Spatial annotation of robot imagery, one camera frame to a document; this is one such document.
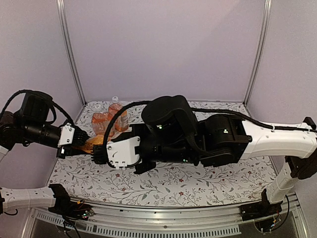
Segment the small orange black bottle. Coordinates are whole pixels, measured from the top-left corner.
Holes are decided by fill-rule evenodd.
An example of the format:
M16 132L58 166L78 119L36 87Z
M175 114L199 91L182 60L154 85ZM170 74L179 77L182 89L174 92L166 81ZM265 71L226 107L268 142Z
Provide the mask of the small orange black bottle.
M93 137L90 137L84 145L79 146L78 149L82 150L88 154L92 154L93 152L93 147L95 145L102 145L104 142L104 136L99 134Z

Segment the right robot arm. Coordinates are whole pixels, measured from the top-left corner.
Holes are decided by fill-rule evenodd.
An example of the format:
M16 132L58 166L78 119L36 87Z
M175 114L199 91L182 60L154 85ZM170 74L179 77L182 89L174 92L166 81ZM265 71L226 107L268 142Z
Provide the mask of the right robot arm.
M287 193L299 180L317 172L317 126L306 117L302 123L266 124L231 110L203 109L210 113L198 120L182 95L162 96L128 105L144 106L142 123L108 142L93 147L92 160L115 169L133 167L140 175L157 162L189 163L219 167L241 159L284 156L282 170L261 193L259 202L242 205L243 221L281 212Z

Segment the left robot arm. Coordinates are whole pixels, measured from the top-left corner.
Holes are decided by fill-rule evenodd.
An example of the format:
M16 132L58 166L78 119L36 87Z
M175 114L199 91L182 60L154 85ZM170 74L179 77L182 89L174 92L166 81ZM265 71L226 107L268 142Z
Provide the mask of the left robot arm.
M53 98L40 91L22 89L15 92L0 113L0 159L24 165L39 162L39 149L57 151L58 158L82 154L79 149L88 140L85 131L75 125L71 116ZM14 216L20 208L46 207L52 213L83 219L89 206L84 201L71 201L61 184L38 188L12 189L1 187L0 212Z

